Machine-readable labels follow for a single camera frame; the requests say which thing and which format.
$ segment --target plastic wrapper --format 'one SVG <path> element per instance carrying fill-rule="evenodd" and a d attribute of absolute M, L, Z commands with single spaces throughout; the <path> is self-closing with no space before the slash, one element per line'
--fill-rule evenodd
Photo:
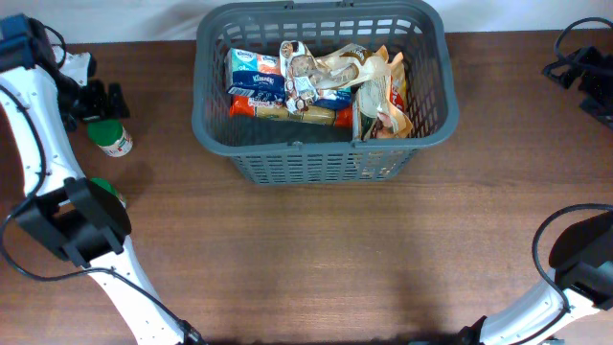
<path fill-rule="evenodd" d="M 284 41 L 279 55 L 281 73 L 285 77 L 285 103 L 292 113 L 319 104 L 333 108 L 349 106 L 351 98 L 338 97 L 340 89 L 391 73 L 384 46 L 373 53 L 357 44 L 349 44 L 327 56 L 315 58 L 303 42 Z"/>
<path fill-rule="evenodd" d="M 278 57 L 232 48 L 225 64 L 227 93 L 259 101 L 284 101 L 284 76 Z"/>
<path fill-rule="evenodd" d="M 406 115 L 406 77 L 402 53 L 389 67 L 391 76 L 368 80 L 360 86 L 353 103 L 354 139 L 406 138 L 413 124 Z"/>
<path fill-rule="evenodd" d="M 351 107 L 334 111 L 319 106 L 311 106 L 307 111 L 292 114 L 282 103 L 262 102 L 247 97 L 235 96 L 230 107 L 230 116 L 237 115 L 334 127 L 352 127 Z"/>

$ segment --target wooden table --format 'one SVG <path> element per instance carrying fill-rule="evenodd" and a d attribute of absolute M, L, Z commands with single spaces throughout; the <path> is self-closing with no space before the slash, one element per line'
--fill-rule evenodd
<path fill-rule="evenodd" d="M 536 227 L 579 202 L 613 202 L 613 131 L 577 90 L 540 75 L 557 33 L 449 34 L 461 118 L 444 144 L 383 183 L 259 187 L 192 135 L 194 42 L 103 44 L 99 77 L 119 81 L 136 146 L 103 156 L 70 134 L 88 176 L 128 200 L 138 257 L 163 301 L 208 339 L 368 340 L 457 332 L 538 281 Z M 610 33 L 569 37 L 567 52 Z M 0 132 L 1 214 L 22 197 L 18 156 Z M 591 214 L 558 221 L 543 239 Z M 71 269 L 13 225 L 14 258 L 41 274 Z M 40 284 L 0 263 L 0 343 L 131 344 L 89 278 Z M 559 333 L 609 344 L 613 312 Z"/>

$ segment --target blue snack package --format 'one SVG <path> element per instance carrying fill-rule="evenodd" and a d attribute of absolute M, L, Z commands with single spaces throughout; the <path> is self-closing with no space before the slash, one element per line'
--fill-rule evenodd
<path fill-rule="evenodd" d="M 225 63 L 227 93 L 263 102 L 285 101 L 285 79 L 278 57 L 232 48 Z"/>
<path fill-rule="evenodd" d="M 349 87 L 340 90 L 317 90 L 319 97 L 313 105 L 340 110 L 352 106 L 352 91 Z"/>

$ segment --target white wall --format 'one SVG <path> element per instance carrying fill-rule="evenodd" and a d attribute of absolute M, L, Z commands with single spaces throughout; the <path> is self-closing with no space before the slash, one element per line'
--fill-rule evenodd
<path fill-rule="evenodd" d="M 24 12 L 56 28 L 69 43 L 194 39 L 200 19 L 211 9 L 230 2 L 232 1 L 0 0 L 0 16 Z M 439 12 L 448 32 L 559 30 L 587 16 L 613 18 L 613 0 L 426 2 Z"/>

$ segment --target jar lid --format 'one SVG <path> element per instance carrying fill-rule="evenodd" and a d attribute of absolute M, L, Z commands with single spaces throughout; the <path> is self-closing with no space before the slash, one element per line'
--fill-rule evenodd
<path fill-rule="evenodd" d="M 96 145 L 107 147 L 115 144 L 124 134 L 122 123 L 104 120 L 87 125 L 87 135 Z"/>
<path fill-rule="evenodd" d="M 104 190 L 111 193 L 112 195 L 114 196 L 117 195 L 117 191 L 115 190 L 115 188 L 113 188 L 113 186 L 111 186 L 110 183 L 108 183 L 107 180 L 103 178 L 99 178 L 99 177 L 93 177 L 93 178 L 90 178 L 89 180 L 96 183 L 98 186 L 102 187 Z"/>

